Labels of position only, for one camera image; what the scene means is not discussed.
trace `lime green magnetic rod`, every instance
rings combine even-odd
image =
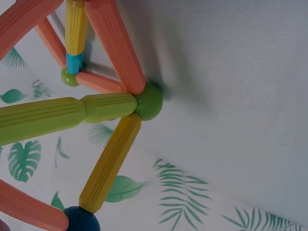
[[[23,103],[0,108],[0,146],[73,128],[82,121],[97,123],[128,116],[137,108],[129,93],[88,95]]]

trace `green connector ball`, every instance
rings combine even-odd
[[[61,71],[61,77],[62,77],[62,81],[63,83],[65,83],[66,85],[70,86],[70,87],[75,87],[78,86],[78,82],[76,80],[76,75],[71,75],[67,72],[66,68],[63,68]]]
[[[163,106],[162,92],[152,83],[146,83],[144,91],[135,95],[137,108],[134,113],[138,114],[143,121],[156,117]]]

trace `fern leaf print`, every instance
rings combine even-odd
[[[51,97],[51,91],[39,79],[35,80],[31,87],[34,100],[46,100]]]
[[[178,222],[183,219],[192,230],[198,230],[209,210],[205,204],[212,200],[207,195],[207,183],[170,163],[164,163],[162,159],[155,162],[154,168],[159,171],[159,180],[164,187],[159,205],[166,208],[159,224],[172,222],[171,231],[175,231]]]
[[[8,68],[20,68],[26,67],[26,63],[22,57],[18,54],[15,48],[12,48],[3,58],[2,62]]]
[[[258,208],[251,211],[235,207],[236,218],[222,215],[231,224],[241,231],[301,231],[302,227],[286,219],[268,212],[262,212]]]
[[[113,132],[104,124],[94,124],[88,131],[88,140],[92,145],[105,146]]]

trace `leaf print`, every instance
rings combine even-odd
[[[136,196],[149,182],[139,183],[125,176],[117,176],[105,201],[120,202]]]
[[[93,145],[105,146],[113,132],[104,124],[94,124],[88,131],[88,140]]]
[[[58,156],[58,154],[60,156],[64,157],[65,159],[70,159],[70,157],[68,155],[66,155],[63,152],[63,150],[62,150],[62,139],[61,139],[61,136],[59,136],[59,138],[58,138],[56,154],[54,155],[54,165],[56,166],[56,168],[58,168],[58,165],[57,165],[57,156]]]
[[[3,58],[2,62],[8,68],[19,68],[25,67],[26,63],[23,61],[22,57],[18,54],[15,48],[12,48]]]
[[[8,157],[11,176],[18,181],[27,182],[37,169],[40,153],[41,145],[38,141],[26,143],[25,148],[21,143],[15,143]]]
[[[170,163],[164,163],[162,159],[154,163],[154,168],[160,171],[159,180],[161,185],[166,187],[162,191],[166,195],[160,199],[166,203],[159,205],[166,207],[167,210],[161,214],[164,217],[159,223],[173,220],[174,224],[171,229],[173,231],[182,217],[193,229],[197,230],[196,222],[203,224],[199,216],[201,214],[207,216],[205,209],[208,209],[199,201],[212,200],[205,194],[209,191],[204,188],[207,183],[197,177],[189,176],[185,171],[177,169]]]
[[[34,100],[45,100],[51,97],[51,91],[39,79],[35,80],[31,87]]]
[[[60,198],[58,196],[58,192],[56,192],[56,194],[53,196],[51,205],[53,207],[56,207],[56,208],[60,209],[60,210],[64,210],[64,206],[63,206],[63,204],[62,204],[62,202],[61,202],[61,200],[60,200]]]
[[[23,94],[20,90],[17,89],[11,89],[4,93],[3,95],[0,95],[0,98],[5,103],[15,103],[17,101],[22,100],[27,95]]]
[[[300,231],[301,226],[276,215],[262,212],[258,208],[253,208],[249,214],[245,209],[242,212],[235,207],[237,219],[231,219],[222,215],[226,220],[237,226],[241,231]]]

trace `toy structure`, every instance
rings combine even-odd
[[[0,16],[0,60],[35,27],[63,68],[63,82],[84,85],[101,94],[0,108],[0,145],[72,128],[81,122],[121,120],[80,195],[79,206],[61,211],[0,180],[0,211],[48,231],[99,231],[94,213],[102,207],[141,121],[158,115],[163,98],[155,85],[146,83],[115,0],[66,0],[65,47],[47,19],[63,1],[16,0]],[[121,82],[83,69],[88,20]]]

